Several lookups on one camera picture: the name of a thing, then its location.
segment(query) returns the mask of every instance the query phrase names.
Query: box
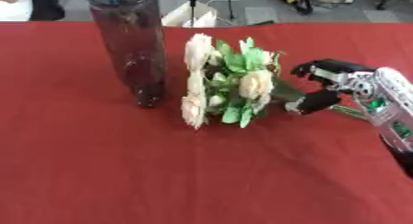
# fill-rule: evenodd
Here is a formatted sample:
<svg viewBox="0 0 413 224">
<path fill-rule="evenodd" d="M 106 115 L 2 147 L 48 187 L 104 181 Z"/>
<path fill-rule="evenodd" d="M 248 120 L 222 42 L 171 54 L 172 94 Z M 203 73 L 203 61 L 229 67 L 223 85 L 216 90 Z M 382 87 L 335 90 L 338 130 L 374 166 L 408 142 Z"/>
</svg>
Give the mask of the box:
<svg viewBox="0 0 413 224">
<path fill-rule="evenodd" d="M 217 9 L 196 2 L 195 28 L 214 28 L 217 25 Z M 167 27 L 191 27 L 191 7 L 189 2 L 171 11 L 162 19 L 162 25 Z"/>
</svg>

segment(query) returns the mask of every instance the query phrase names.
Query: robot finger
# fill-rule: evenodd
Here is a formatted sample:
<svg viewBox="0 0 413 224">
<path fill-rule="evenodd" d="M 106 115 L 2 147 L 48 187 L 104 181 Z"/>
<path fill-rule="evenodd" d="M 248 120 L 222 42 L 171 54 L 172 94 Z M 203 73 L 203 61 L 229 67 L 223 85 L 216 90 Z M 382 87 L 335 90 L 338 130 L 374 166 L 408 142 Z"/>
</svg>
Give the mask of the robot finger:
<svg viewBox="0 0 413 224">
<path fill-rule="evenodd" d="M 327 109 L 341 102 L 336 91 L 320 90 L 312 93 L 307 93 L 303 100 L 297 105 L 297 110 L 301 114 L 309 114 L 312 112 Z"/>
<path fill-rule="evenodd" d="M 314 62 L 297 65 L 294 68 L 292 68 L 291 74 L 296 75 L 297 77 L 305 77 L 307 74 L 311 72 L 313 65 Z"/>
</svg>

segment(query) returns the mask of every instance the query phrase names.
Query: green leaf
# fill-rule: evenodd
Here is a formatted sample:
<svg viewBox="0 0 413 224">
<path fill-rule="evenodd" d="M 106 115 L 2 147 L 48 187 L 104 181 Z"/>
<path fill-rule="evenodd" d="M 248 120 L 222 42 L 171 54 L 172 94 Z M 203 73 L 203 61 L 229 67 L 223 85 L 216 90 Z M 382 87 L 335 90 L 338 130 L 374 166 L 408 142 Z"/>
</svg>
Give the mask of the green leaf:
<svg viewBox="0 0 413 224">
<path fill-rule="evenodd" d="M 224 57 L 226 67 L 234 73 L 246 73 L 245 58 L 241 54 L 229 54 Z"/>
<path fill-rule="evenodd" d="M 232 47 L 230 47 L 230 45 L 223 40 L 217 40 L 217 51 L 219 51 L 224 57 L 228 54 L 235 54 Z"/>
<path fill-rule="evenodd" d="M 235 124 L 241 119 L 242 108 L 236 108 L 229 106 L 222 116 L 222 122 L 224 124 Z"/>
<path fill-rule="evenodd" d="M 242 112 L 240 127 L 245 128 L 251 122 L 252 118 L 253 118 L 253 109 L 251 107 L 247 107 Z"/>
<path fill-rule="evenodd" d="M 261 48 L 251 48 L 245 55 L 245 60 L 247 70 L 260 70 L 264 67 L 264 52 Z"/>
</svg>

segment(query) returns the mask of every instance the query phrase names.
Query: white rose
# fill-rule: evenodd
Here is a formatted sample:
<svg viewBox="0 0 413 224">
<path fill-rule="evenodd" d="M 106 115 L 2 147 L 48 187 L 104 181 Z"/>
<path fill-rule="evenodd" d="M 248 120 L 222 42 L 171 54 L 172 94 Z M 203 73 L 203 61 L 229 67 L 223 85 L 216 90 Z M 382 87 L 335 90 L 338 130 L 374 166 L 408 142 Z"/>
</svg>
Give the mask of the white rose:
<svg viewBox="0 0 413 224">
<path fill-rule="evenodd" d="M 264 51 L 263 60 L 264 60 L 264 65 L 272 65 L 274 63 L 274 53 Z"/>
<path fill-rule="evenodd" d="M 217 107 L 225 102 L 225 98 L 220 95 L 214 95 L 209 99 L 209 107 Z"/>
<path fill-rule="evenodd" d="M 248 73 L 241 78 L 239 92 L 244 98 L 255 100 L 259 96 L 271 93 L 274 88 L 273 74 L 268 70 L 259 70 Z"/>
<path fill-rule="evenodd" d="M 189 71 L 202 69 L 212 52 L 214 52 L 212 37 L 204 34 L 195 34 L 195 36 L 186 43 L 185 47 L 184 61 Z"/>
<path fill-rule="evenodd" d="M 205 96 L 188 95 L 183 97 L 183 119 L 193 128 L 198 129 L 205 121 L 206 111 Z"/>
<path fill-rule="evenodd" d="M 188 87 L 188 94 L 193 94 L 193 95 L 205 94 L 204 72 L 203 71 L 191 72 L 190 76 L 188 77 L 187 87 Z"/>
<path fill-rule="evenodd" d="M 222 54 L 219 51 L 214 51 L 209 57 L 208 63 L 210 65 L 218 66 L 221 64 L 221 61 L 222 61 Z"/>
</svg>

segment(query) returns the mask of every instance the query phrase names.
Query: metal robot hand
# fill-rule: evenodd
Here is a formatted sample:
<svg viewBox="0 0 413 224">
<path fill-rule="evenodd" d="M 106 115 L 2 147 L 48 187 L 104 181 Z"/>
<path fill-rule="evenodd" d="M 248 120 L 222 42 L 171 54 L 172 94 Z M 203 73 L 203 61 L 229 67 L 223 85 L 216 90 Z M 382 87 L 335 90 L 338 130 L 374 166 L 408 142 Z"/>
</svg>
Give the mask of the metal robot hand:
<svg viewBox="0 0 413 224">
<path fill-rule="evenodd" d="M 292 69 L 292 75 L 308 76 L 309 80 L 320 82 L 323 89 L 307 93 L 296 102 L 287 103 L 286 109 L 300 114 L 327 109 L 341 101 L 338 97 L 339 93 L 353 93 L 354 84 L 357 84 L 355 79 L 364 75 L 370 76 L 374 70 L 367 66 L 334 59 L 316 60 L 298 65 Z"/>
</svg>

